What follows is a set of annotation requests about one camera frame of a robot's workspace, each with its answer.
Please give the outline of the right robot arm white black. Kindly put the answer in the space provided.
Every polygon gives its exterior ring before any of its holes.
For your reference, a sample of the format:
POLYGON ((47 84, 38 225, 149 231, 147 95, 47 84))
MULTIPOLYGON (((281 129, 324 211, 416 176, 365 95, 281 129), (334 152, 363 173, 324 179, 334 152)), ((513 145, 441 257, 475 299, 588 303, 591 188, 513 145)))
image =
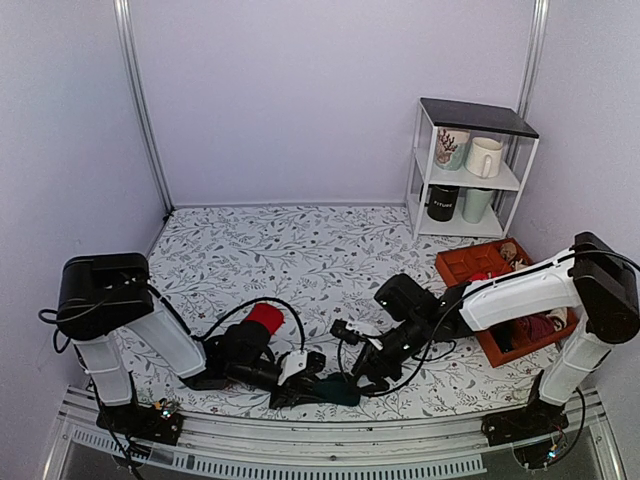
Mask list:
POLYGON ((579 384, 617 345, 639 332, 636 262, 613 251, 591 232, 553 257, 494 279, 467 281, 441 296, 406 274, 386 281, 375 301, 397 327, 367 341, 352 367, 366 377, 367 396, 390 393, 402 365, 434 342, 481 332, 507 321, 566 307, 581 313, 560 359, 545 369, 532 390, 532 402, 517 415, 517 427, 537 436, 552 424, 579 384))

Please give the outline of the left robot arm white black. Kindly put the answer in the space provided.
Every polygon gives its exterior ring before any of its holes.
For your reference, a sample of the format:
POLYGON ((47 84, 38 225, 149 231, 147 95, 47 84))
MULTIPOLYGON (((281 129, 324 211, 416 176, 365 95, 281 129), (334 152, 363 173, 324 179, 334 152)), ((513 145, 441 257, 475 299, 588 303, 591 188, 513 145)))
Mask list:
POLYGON ((63 267, 55 324, 71 340, 111 419, 128 434, 148 426, 146 408, 115 341, 133 331, 192 391, 221 390, 231 382, 269 393, 273 409, 321 403, 323 355, 299 348, 277 358, 269 344, 292 308, 272 297, 238 306, 247 316, 222 334, 194 335, 177 310, 149 282, 138 253, 80 256, 63 267))

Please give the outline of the floral ceramic mug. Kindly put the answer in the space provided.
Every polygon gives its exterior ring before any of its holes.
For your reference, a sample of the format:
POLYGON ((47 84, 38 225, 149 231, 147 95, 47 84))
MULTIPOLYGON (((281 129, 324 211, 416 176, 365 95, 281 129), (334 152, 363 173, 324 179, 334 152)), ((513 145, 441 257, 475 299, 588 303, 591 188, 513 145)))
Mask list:
POLYGON ((468 151, 469 130, 437 129, 435 164, 446 171, 457 171, 462 166, 468 151))

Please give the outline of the beige rolled sock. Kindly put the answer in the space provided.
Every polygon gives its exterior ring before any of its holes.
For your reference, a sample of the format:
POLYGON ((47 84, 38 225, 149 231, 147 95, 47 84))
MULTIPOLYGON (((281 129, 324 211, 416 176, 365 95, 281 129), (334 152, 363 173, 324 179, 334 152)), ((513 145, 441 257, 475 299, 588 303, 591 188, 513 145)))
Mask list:
POLYGON ((518 247, 513 242, 502 244, 499 249, 499 254, 512 271, 519 271, 530 265, 530 262, 520 253, 518 247))

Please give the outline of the pale green cup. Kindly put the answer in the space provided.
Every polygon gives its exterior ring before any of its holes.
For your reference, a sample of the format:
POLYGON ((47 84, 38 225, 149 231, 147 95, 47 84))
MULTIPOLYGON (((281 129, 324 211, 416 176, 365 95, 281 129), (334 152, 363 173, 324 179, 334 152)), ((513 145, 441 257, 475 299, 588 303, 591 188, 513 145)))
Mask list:
POLYGON ((494 191, 487 188, 469 188, 465 194, 462 218, 470 224, 478 224, 484 217, 494 191))

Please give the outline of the dark green reindeer sock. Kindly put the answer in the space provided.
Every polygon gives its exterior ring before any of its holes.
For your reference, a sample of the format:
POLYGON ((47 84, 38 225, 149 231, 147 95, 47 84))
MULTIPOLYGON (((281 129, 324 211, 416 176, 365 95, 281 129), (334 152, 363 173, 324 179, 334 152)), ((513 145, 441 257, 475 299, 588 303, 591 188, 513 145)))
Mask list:
POLYGON ((361 399, 359 390, 340 372, 331 373, 316 382, 313 386, 313 393, 321 403, 347 407, 358 406, 361 399))

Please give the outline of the white ribbed mug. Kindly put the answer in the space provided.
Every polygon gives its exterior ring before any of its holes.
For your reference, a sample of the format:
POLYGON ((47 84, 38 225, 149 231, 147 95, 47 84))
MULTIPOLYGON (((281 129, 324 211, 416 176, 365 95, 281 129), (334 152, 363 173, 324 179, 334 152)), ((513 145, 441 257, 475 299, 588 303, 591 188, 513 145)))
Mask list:
POLYGON ((465 161, 465 168, 471 174, 482 178, 499 175, 504 145, 501 141, 488 137, 474 137, 465 161))

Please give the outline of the floral patterned table mat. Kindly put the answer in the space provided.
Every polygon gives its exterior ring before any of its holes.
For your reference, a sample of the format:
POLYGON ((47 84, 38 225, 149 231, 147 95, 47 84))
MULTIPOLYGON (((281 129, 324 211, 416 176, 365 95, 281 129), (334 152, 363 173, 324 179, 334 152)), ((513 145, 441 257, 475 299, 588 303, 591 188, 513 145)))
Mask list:
MULTIPOLYGON (((466 247, 450 236, 414 237, 402 207, 236 207, 173 213, 149 255, 151 280, 195 334, 223 332, 263 296, 289 305, 271 341, 281 355, 300 346, 323 353, 327 373, 348 369, 358 351, 331 335, 336 320, 392 326, 374 295, 391 276, 410 275, 435 294, 444 291, 439 252, 466 247)), ((256 419, 381 422, 461 415, 524 403, 535 375, 556 358, 542 350, 492 367, 473 338, 436 343, 423 366, 408 361, 397 393, 331 404, 273 410, 266 392, 233 384, 188 389, 141 338, 117 334, 126 368, 144 403, 177 401, 191 412, 256 419)))

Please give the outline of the black mug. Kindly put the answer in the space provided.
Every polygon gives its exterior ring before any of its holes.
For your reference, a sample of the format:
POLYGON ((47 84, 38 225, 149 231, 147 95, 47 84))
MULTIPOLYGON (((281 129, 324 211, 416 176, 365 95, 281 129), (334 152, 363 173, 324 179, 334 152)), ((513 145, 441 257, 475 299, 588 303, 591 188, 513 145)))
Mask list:
POLYGON ((427 203, 427 215, 438 222, 448 222, 453 218, 459 187, 433 185, 427 203))

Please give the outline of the aluminium frame post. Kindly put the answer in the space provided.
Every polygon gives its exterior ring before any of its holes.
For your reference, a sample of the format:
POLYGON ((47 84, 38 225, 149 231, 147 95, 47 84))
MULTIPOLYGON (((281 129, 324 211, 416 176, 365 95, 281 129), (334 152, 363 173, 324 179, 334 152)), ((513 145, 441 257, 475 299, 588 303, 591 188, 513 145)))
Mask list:
POLYGON ((127 81, 132 95, 134 111, 140 129, 142 143, 152 179, 163 206, 164 216, 168 217, 175 209, 169 183, 161 162, 157 141, 153 131, 151 115, 145 97, 138 55, 136 51, 131 5, 127 0, 113 2, 117 33, 127 81))
POLYGON ((535 0, 530 26, 524 74, 518 96, 517 113, 525 119, 530 110, 544 49, 550 1, 535 0))

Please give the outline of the front aluminium rail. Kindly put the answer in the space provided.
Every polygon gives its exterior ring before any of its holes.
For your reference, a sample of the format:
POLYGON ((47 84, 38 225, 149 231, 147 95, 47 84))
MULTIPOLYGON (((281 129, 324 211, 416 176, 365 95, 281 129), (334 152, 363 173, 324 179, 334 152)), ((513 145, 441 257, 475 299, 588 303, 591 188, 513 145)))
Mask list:
POLYGON ((125 441, 96 424, 91 394, 67 392, 40 479, 629 479, 632 471, 596 391, 567 406, 562 450, 532 469, 550 435, 501 445, 484 414, 320 423, 188 413, 173 445, 143 443, 131 472, 125 441))

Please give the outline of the right aluminium frame post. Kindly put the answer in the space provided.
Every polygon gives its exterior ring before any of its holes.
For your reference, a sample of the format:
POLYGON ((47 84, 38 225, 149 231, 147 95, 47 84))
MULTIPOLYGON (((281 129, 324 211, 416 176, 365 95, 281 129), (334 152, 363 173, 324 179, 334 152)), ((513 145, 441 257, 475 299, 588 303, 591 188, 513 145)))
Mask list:
POLYGON ((524 74, 518 96, 517 113, 525 119, 530 110, 544 49, 550 1, 535 0, 530 26, 524 74))

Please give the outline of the orange compartment organizer tray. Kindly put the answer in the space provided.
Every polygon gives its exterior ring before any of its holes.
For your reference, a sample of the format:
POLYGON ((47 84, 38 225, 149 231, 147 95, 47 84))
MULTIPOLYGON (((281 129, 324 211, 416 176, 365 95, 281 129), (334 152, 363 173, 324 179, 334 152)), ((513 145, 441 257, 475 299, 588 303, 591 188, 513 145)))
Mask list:
MULTIPOLYGON (((467 282, 477 272, 500 271, 502 275, 514 272, 499 254, 506 242, 518 247, 529 266, 534 264, 515 239, 507 238, 441 252, 436 257, 436 269, 448 287, 467 282)), ((573 333, 577 324, 575 313, 561 307, 495 325, 475 336, 489 363, 496 368, 559 342, 573 333)))

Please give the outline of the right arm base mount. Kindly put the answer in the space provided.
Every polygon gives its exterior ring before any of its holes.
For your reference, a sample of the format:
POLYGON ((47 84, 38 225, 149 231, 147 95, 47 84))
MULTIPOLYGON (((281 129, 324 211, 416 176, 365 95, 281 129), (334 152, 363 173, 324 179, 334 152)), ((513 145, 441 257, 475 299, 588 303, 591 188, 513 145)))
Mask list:
POLYGON ((540 399, 542 376, 543 372, 536 376, 525 406, 487 414, 481 423, 481 432, 490 446, 558 434, 557 440, 547 439, 540 444, 517 447, 514 450, 516 460, 528 470, 551 466, 562 457, 568 446, 563 432, 569 426, 564 407, 547 404, 540 399))

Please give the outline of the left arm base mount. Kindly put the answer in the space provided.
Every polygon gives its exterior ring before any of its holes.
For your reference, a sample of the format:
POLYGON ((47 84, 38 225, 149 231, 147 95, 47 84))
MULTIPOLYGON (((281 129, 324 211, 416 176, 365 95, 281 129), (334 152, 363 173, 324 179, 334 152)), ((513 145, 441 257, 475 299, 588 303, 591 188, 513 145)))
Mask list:
POLYGON ((138 401, 133 378, 129 377, 130 399, 122 405, 106 405, 97 387, 94 392, 99 408, 96 425, 127 439, 176 446, 182 431, 184 418, 178 412, 178 403, 166 398, 141 405, 138 401))

